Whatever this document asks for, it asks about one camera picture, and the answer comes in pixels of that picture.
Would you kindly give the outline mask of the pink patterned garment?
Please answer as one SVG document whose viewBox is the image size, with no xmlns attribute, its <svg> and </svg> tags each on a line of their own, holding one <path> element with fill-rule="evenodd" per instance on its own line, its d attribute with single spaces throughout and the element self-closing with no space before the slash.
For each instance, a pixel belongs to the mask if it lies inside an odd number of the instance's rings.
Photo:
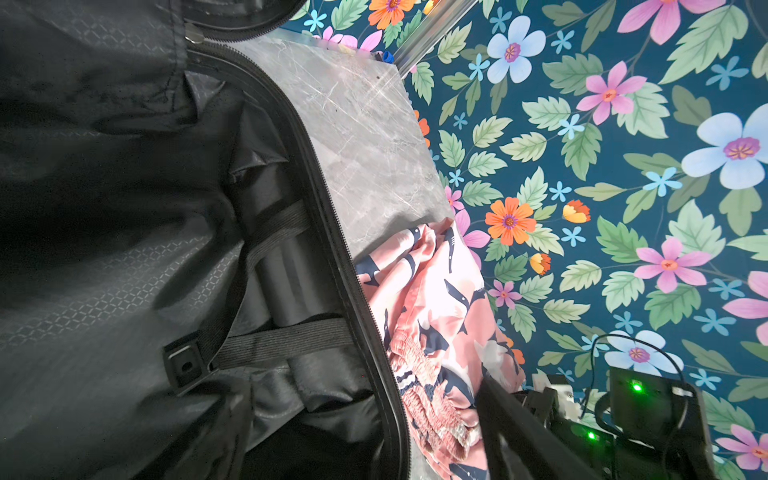
<svg viewBox="0 0 768 480">
<path fill-rule="evenodd" d="M 411 439 L 442 479 L 485 479 L 476 394 L 522 389 L 524 357 L 499 328 L 480 268 L 450 218 L 394 234 L 355 266 Z"/>
</svg>

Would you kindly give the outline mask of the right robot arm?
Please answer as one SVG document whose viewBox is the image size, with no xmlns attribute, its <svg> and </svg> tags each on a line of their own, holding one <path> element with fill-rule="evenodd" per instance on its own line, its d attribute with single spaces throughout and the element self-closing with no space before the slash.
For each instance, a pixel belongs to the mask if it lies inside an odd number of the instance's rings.
<svg viewBox="0 0 768 480">
<path fill-rule="evenodd" d="M 562 375 L 537 374 L 522 406 L 554 444 L 565 479 L 713 479 L 703 395 L 681 380 L 617 367 L 607 389 L 577 399 Z"/>
</svg>

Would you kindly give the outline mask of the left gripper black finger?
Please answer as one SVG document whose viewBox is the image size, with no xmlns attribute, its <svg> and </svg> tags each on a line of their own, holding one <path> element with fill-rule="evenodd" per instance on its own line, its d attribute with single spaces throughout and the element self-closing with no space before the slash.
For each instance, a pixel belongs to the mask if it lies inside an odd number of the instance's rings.
<svg viewBox="0 0 768 480">
<path fill-rule="evenodd" d="M 597 475 L 497 381 L 475 396 L 490 479 L 595 479 Z"/>
</svg>

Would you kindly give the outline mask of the white hard-shell suitcase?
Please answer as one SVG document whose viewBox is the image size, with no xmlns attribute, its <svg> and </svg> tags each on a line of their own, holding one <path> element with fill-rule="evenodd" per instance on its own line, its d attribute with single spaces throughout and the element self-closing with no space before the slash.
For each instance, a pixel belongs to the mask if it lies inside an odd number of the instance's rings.
<svg viewBox="0 0 768 480">
<path fill-rule="evenodd" d="M 1 5 L 1 475 L 405 479 L 297 110 L 235 40 L 296 1 Z"/>
</svg>

